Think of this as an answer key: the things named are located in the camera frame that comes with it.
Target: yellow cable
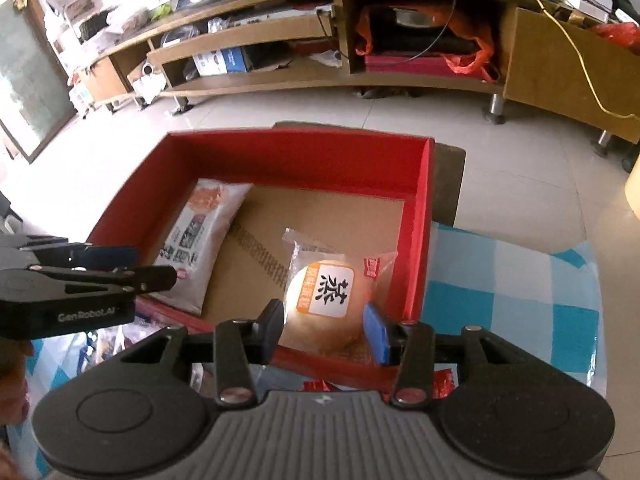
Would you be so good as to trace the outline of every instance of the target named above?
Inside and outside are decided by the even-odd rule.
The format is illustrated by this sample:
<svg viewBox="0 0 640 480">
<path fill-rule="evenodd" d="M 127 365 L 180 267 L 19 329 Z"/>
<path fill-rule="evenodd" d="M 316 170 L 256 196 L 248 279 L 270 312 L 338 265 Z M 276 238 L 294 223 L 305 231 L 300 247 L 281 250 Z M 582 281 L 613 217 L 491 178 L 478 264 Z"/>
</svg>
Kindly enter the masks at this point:
<svg viewBox="0 0 640 480">
<path fill-rule="evenodd" d="M 598 93 L 596 92 L 596 89 L 593 86 L 593 82 L 591 81 L 591 77 L 589 76 L 589 72 L 587 70 L 587 66 L 584 63 L 584 57 L 582 56 L 582 53 L 580 52 L 580 49 L 578 49 L 577 45 L 575 44 L 575 41 L 569 35 L 569 33 L 566 31 L 566 29 L 562 26 L 562 24 L 553 15 L 551 15 L 551 13 L 549 13 L 548 10 L 546 10 L 546 7 L 544 6 L 544 4 L 540 0 L 536 0 L 536 1 L 537 1 L 538 5 L 540 6 L 540 9 L 542 10 L 542 12 L 545 14 L 545 16 L 547 16 L 552 22 L 554 22 L 558 26 L 558 28 L 560 30 L 562 30 L 562 33 L 566 36 L 567 40 L 569 41 L 571 46 L 574 48 L 575 53 L 578 55 L 578 59 L 580 60 L 580 65 L 582 66 L 582 71 L 584 72 L 584 76 L 587 79 L 587 83 L 589 84 L 589 88 L 591 89 L 591 93 L 593 94 L 593 97 L 596 99 L 596 102 L 597 102 L 598 106 L 600 107 L 600 110 L 602 110 L 607 115 L 610 115 L 610 116 L 615 117 L 617 119 L 635 119 L 636 121 L 640 121 L 640 117 L 638 117 L 636 114 L 628 114 L 628 115 L 617 114 L 615 112 L 607 110 L 602 105 L 602 101 L 598 97 Z"/>
</svg>

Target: gray ribbed surface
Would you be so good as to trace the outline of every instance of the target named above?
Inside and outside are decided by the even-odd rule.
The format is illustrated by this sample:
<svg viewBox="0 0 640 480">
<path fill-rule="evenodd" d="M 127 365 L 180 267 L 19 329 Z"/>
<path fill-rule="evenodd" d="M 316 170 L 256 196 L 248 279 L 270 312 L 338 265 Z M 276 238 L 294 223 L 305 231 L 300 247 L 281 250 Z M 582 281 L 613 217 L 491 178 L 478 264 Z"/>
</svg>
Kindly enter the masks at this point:
<svg viewBox="0 0 640 480">
<path fill-rule="evenodd" d="M 453 452 L 425 415 L 375 392 L 271 392 L 225 413 L 191 456 L 154 480 L 498 480 Z M 575 480 L 601 478 L 584 473 Z"/>
</svg>

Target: orange plastic bag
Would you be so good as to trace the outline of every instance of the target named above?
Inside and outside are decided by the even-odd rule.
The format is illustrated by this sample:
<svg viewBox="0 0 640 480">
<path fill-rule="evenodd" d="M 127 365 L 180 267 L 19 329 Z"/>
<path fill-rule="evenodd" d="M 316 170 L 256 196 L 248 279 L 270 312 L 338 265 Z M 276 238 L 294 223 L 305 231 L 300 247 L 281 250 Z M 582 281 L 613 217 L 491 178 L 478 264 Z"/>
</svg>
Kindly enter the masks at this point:
<svg viewBox="0 0 640 480">
<path fill-rule="evenodd" d="M 601 38 L 623 46 L 636 56 L 640 56 L 640 28 L 635 23 L 603 23 L 591 27 L 590 30 Z"/>
<path fill-rule="evenodd" d="M 395 9 L 418 10 L 433 19 L 433 27 L 443 27 L 451 14 L 452 4 L 386 4 L 385 7 Z M 373 37 L 371 34 L 370 14 L 380 5 L 365 6 L 360 13 L 360 21 L 356 26 L 356 32 L 363 41 L 356 45 L 356 53 L 360 56 L 368 56 L 373 52 Z M 481 75 L 482 78 L 494 83 L 496 79 L 486 70 L 491 58 L 494 56 L 494 40 L 491 35 L 489 23 L 472 20 L 463 12 L 454 10 L 449 22 L 449 29 L 464 40 L 475 41 L 478 51 L 474 54 L 460 56 L 459 54 L 446 54 L 431 52 L 445 59 L 448 67 L 455 74 Z"/>
</svg>

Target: wooden drawer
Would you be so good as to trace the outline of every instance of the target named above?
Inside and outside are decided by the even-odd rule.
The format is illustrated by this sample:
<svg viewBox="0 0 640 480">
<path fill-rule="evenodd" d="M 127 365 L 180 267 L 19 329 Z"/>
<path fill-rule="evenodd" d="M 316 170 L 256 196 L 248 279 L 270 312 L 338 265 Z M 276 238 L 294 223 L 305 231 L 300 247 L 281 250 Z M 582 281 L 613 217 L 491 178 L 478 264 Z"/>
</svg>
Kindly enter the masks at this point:
<svg viewBox="0 0 640 480">
<path fill-rule="evenodd" d="M 165 63 L 221 48 L 270 43 L 271 41 L 324 38 L 332 35 L 332 21 L 327 15 L 323 14 L 320 18 L 316 15 L 297 16 L 251 23 L 221 30 L 214 34 L 196 36 L 191 40 L 153 50 L 147 54 L 147 59 L 152 65 L 161 66 Z"/>
<path fill-rule="evenodd" d="M 513 10 L 513 30 L 503 48 L 508 59 L 504 96 L 544 108 L 633 143 L 640 122 L 617 119 L 598 107 L 575 50 L 558 26 L 543 14 Z M 640 116 L 640 57 L 593 32 L 563 23 L 584 57 L 603 106 L 612 112 Z"/>
<path fill-rule="evenodd" d="M 110 58 L 101 59 L 88 70 L 80 71 L 80 80 L 86 85 L 94 101 L 107 101 L 129 92 Z"/>
</svg>

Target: metal screw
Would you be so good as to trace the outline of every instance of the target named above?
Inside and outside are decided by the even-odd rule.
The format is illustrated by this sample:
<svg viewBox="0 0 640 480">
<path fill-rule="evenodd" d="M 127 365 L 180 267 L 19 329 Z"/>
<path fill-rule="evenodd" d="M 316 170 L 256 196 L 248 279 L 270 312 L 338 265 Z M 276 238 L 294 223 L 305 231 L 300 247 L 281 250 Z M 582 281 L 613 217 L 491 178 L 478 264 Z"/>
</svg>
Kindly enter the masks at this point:
<svg viewBox="0 0 640 480">
<path fill-rule="evenodd" d="M 243 404 L 254 396 L 247 388 L 227 388 L 220 394 L 220 400 L 227 404 Z"/>
<path fill-rule="evenodd" d="M 427 399 L 427 393 L 420 388 L 403 388 L 396 392 L 396 400 L 403 404 L 420 404 Z"/>
</svg>

